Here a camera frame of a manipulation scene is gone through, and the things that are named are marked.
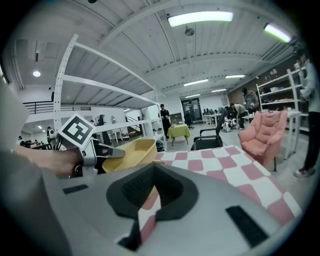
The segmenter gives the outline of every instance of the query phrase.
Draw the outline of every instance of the sneaker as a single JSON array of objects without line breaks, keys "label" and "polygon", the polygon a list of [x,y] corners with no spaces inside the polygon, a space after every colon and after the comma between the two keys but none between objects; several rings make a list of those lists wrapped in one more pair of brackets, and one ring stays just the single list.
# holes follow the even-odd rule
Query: sneaker
[{"label": "sneaker", "polygon": [[315,173],[316,169],[309,168],[308,170],[306,170],[305,168],[301,168],[299,170],[296,170],[293,175],[296,176],[297,178],[305,178],[305,177],[310,177],[311,175],[313,175]]}]

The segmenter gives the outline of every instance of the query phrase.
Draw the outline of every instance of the plastic tray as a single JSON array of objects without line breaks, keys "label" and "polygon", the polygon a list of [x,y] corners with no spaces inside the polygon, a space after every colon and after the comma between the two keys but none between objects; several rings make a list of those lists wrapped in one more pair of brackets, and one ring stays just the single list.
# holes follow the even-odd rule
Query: plastic tray
[{"label": "plastic tray", "polygon": [[124,157],[109,158],[103,162],[102,168],[106,173],[152,163],[158,153],[154,139],[133,140],[123,150]]}]

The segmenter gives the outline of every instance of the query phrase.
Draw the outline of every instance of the black office chair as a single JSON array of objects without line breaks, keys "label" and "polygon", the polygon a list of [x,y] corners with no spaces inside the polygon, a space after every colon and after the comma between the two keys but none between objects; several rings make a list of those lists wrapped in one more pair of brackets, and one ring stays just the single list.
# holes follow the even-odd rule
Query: black office chair
[{"label": "black office chair", "polygon": [[[227,110],[222,108],[216,128],[200,130],[200,136],[193,139],[191,150],[205,150],[223,147],[224,143],[219,136],[219,133],[226,115]],[[202,136],[202,133],[206,131],[215,131],[215,135]]]},{"label": "black office chair", "polygon": [[192,120],[191,120],[191,116],[189,113],[186,113],[184,115],[184,122],[185,124],[189,127],[189,129],[194,129],[193,126],[191,126],[191,124],[193,123]]}]

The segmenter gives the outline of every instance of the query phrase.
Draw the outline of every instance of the rectangular ceiling light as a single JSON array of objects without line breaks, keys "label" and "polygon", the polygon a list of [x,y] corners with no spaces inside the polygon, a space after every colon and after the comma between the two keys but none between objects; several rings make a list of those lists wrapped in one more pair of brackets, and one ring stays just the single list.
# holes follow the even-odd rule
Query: rectangular ceiling light
[{"label": "rectangular ceiling light", "polygon": [[168,18],[171,27],[176,27],[192,22],[207,22],[207,21],[232,21],[234,14],[227,11],[200,11],[182,14]]},{"label": "rectangular ceiling light", "polygon": [[226,90],[227,90],[227,89],[213,90],[212,93],[224,92],[224,91],[226,91]]},{"label": "rectangular ceiling light", "polygon": [[204,80],[200,80],[200,81],[195,81],[195,82],[188,82],[185,83],[184,86],[191,86],[191,85],[195,85],[195,84],[199,84],[199,83],[204,83],[204,82],[208,82],[209,79],[204,79]]},{"label": "rectangular ceiling light", "polygon": [[190,95],[190,96],[187,96],[187,97],[185,97],[186,99],[187,98],[191,98],[191,97],[195,97],[195,96],[199,96],[200,94],[195,94],[195,95]]},{"label": "rectangular ceiling light", "polygon": [[225,78],[244,78],[245,74],[226,75]]},{"label": "rectangular ceiling light", "polygon": [[272,26],[270,24],[266,24],[264,26],[264,31],[276,36],[277,38],[280,38],[281,40],[285,41],[286,43],[291,41],[291,37],[281,31],[280,29],[276,28],[275,26]]}]

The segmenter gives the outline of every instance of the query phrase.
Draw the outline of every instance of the pink armchair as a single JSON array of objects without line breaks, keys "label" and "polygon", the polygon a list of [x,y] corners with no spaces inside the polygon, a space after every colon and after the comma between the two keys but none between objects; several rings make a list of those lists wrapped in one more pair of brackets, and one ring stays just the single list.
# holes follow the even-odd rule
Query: pink armchair
[{"label": "pink armchair", "polygon": [[275,172],[276,156],[280,152],[287,115],[287,111],[257,111],[249,127],[238,133],[242,149],[260,164],[266,166],[274,159]]}]

